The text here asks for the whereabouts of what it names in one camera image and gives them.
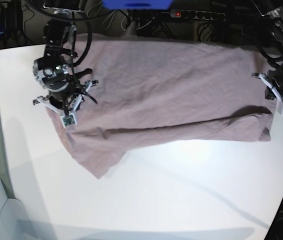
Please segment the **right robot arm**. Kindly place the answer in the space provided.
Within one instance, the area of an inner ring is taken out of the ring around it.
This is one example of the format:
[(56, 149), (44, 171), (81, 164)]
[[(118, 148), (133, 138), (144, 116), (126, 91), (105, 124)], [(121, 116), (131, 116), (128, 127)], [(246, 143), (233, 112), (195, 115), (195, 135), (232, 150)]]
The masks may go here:
[(81, 56), (75, 51), (77, 22), (76, 14), (85, 21), (85, 0), (45, 0), (38, 10), (50, 16), (43, 29), (45, 49), (43, 57), (33, 63), (36, 81), (49, 91), (49, 97), (57, 103), (65, 104), (76, 97), (89, 96), (80, 78), (92, 73), (90, 68), (74, 72), (87, 56), (92, 43), (92, 31), (86, 21), (88, 39)]

